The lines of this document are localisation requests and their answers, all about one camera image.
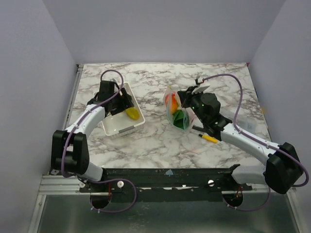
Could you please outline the orange red toy mango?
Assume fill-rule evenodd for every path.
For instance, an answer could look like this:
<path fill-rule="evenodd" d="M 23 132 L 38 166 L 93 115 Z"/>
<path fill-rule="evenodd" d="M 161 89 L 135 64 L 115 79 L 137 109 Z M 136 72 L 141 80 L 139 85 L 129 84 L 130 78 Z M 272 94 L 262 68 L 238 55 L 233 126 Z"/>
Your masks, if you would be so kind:
<path fill-rule="evenodd" d="M 175 99 L 175 94 L 171 94 L 171 101 L 170 101 L 170 106 L 169 106 L 169 109 L 170 109 L 170 113 L 171 113 L 171 109 L 173 107 L 178 107 L 178 103 Z"/>

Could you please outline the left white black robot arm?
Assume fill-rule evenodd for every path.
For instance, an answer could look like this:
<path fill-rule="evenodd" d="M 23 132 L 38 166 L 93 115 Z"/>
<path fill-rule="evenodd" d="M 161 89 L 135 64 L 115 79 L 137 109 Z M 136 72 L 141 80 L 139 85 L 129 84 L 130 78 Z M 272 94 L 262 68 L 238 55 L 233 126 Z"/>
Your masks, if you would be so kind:
<path fill-rule="evenodd" d="M 80 176 L 91 180 L 98 192 L 107 188 L 104 169 L 90 162 L 87 138 L 107 116 L 114 116 L 134 107 L 134 97 L 114 81 L 101 81 L 100 89 L 87 102 L 82 115 L 65 130 L 52 136 L 51 168 L 64 177 Z"/>

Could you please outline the yellow toy starfruit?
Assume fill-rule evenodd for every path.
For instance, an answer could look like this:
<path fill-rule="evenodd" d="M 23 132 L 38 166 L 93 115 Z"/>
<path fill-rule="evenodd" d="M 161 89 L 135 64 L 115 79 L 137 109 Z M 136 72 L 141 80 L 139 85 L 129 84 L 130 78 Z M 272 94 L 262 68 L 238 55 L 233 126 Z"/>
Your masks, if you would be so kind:
<path fill-rule="evenodd" d="M 140 117 L 138 110 L 134 107 L 127 108 L 125 112 L 126 115 L 132 120 L 138 120 Z"/>

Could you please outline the green toy leaf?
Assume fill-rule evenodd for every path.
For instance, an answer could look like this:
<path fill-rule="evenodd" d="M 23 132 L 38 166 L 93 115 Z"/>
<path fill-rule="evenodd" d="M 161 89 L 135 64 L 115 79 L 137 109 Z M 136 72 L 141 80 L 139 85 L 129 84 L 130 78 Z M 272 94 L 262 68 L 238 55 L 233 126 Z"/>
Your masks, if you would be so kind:
<path fill-rule="evenodd" d="M 173 125 L 179 129 L 186 130 L 190 125 L 190 117 L 187 111 L 179 109 L 173 114 Z"/>
<path fill-rule="evenodd" d="M 178 107 L 173 107 L 173 108 L 171 109 L 171 113 L 172 113 L 172 114 L 175 114 L 178 110 L 179 110 Z"/>

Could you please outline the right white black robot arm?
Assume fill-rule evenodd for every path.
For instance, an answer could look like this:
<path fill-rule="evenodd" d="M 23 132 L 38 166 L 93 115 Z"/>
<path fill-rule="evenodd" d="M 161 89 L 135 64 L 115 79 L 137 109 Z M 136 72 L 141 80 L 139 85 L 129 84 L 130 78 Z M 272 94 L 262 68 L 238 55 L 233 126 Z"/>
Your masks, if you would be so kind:
<path fill-rule="evenodd" d="M 215 94 L 178 91 L 181 106 L 193 110 L 203 124 L 200 130 L 209 136 L 234 145 L 260 161 L 259 166 L 237 166 L 224 177 L 224 186 L 235 190 L 241 184 L 266 184 L 279 194 L 286 194 L 302 176 L 295 148 L 269 142 L 244 131 L 220 114 L 221 104 Z"/>

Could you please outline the clear zip top bag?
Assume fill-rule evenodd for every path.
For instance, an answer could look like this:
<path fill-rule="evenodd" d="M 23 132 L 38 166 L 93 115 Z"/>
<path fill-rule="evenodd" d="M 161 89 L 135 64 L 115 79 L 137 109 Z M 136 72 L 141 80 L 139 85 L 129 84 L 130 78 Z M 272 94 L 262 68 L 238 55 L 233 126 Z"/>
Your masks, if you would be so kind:
<path fill-rule="evenodd" d="M 166 115 L 169 123 L 174 128 L 186 132 L 192 126 L 194 113 L 191 109 L 181 106 L 181 100 L 177 92 L 177 87 L 169 85 L 165 91 L 163 102 L 166 106 Z"/>

